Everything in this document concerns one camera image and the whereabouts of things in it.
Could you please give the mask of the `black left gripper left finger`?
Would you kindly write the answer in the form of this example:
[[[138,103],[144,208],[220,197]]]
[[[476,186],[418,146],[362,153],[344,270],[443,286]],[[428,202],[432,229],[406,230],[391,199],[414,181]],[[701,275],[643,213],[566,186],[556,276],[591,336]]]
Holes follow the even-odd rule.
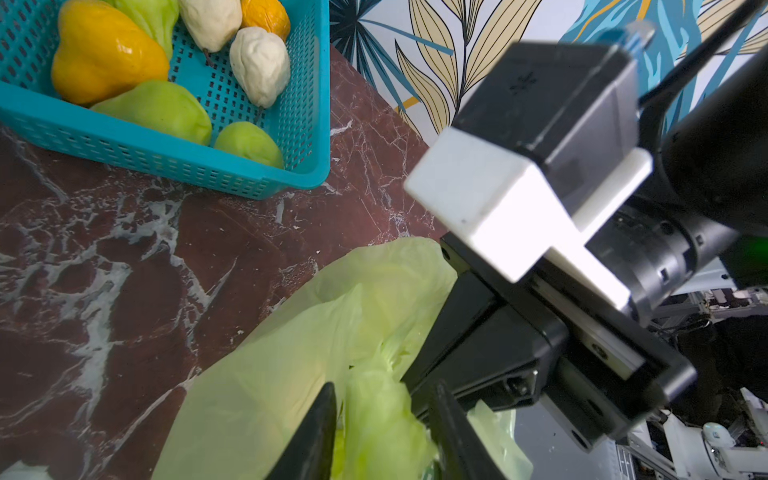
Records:
[[[321,387],[266,479],[330,479],[336,425],[335,388],[332,382],[327,382]]]

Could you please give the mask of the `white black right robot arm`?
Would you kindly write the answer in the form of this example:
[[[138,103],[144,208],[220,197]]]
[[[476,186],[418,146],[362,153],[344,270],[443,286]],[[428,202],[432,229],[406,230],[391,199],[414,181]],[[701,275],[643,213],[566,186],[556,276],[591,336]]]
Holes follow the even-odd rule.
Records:
[[[643,99],[625,46],[503,53],[405,183],[458,274],[403,378],[419,420],[436,390],[464,409],[544,399],[589,450],[694,382],[654,312],[767,232],[767,56],[666,127],[701,65]]]

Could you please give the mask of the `teal plastic basket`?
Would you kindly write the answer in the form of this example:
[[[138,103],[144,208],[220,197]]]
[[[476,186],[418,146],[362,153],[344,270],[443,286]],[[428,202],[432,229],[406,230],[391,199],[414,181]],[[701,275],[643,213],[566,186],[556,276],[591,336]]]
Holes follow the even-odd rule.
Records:
[[[243,197],[330,169],[329,7],[281,37],[237,1],[5,1],[1,118],[31,143]]]

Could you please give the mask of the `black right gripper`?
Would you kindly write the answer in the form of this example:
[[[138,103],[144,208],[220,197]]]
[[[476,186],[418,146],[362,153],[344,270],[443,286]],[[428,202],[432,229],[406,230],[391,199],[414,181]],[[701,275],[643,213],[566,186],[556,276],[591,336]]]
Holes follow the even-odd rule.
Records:
[[[587,451],[625,436],[696,377],[650,332],[656,309],[737,237],[677,205],[630,200],[587,245],[629,284],[629,303],[614,307],[550,260],[513,283],[444,235],[441,251],[458,277],[404,375],[412,413],[427,421],[443,384],[464,409],[545,401]]]

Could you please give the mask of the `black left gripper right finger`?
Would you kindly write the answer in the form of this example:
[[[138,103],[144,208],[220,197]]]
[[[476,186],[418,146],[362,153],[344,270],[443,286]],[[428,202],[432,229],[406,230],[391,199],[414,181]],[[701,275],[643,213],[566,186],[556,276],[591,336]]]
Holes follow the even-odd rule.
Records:
[[[428,424],[439,451],[436,479],[505,479],[444,381],[431,388]]]

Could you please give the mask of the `small green pear back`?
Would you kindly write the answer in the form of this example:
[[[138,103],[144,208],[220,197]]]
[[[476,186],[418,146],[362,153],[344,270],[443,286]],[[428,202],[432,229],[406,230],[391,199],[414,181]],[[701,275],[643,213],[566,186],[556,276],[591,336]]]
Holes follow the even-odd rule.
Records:
[[[108,4],[127,15],[163,48],[172,46],[179,17],[176,0],[110,0]]]

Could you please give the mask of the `orange pear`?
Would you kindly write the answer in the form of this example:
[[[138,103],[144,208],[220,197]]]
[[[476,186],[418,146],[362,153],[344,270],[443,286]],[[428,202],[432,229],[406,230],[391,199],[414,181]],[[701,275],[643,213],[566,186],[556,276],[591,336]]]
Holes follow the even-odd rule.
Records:
[[[169,60],[161,45],[104,1],[65,2],[57,26],[51,79],[70,103],[91,106],[168,77]]]
[[[286,41],[291,31],[289,15],[280,0],[242,0],[242,27],[260,27]]]

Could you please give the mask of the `orange pear right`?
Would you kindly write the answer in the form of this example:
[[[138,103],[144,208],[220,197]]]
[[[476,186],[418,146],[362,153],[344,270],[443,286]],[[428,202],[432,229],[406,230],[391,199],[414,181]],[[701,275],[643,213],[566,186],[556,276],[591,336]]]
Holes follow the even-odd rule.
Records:
[[[280,0],[242,0],[242,27],[260,27],[286,41],[291,31],[289,15]]]

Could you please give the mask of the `green pear behind large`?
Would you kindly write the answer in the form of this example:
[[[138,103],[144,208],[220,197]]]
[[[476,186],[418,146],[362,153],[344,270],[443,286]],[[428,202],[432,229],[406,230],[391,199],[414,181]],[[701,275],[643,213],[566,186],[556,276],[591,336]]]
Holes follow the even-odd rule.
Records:
[[[212,138],[211,119],[197,98],[168,81],[143,82],[90,110],[203,146]]]

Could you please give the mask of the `orange pear back left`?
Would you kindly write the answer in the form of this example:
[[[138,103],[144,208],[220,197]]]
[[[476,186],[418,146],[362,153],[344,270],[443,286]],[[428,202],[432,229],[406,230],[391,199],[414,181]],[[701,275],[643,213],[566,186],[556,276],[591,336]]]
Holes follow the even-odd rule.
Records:
[[[65,2],[57,26],[51,79],[70,103],[91,106],[168,77],[169,60],[161,45],[104,1]]]

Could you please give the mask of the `green avocado plastic bag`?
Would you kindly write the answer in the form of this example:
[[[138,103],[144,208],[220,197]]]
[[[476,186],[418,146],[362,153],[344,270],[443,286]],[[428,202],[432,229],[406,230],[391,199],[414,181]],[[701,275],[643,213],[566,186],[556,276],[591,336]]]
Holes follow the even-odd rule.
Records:
[[[333,478],[433,478],[438,449],[402,378],[456,278],[422,237],[329,264],[197,377],[154,477],[265,478],[332,383]]]

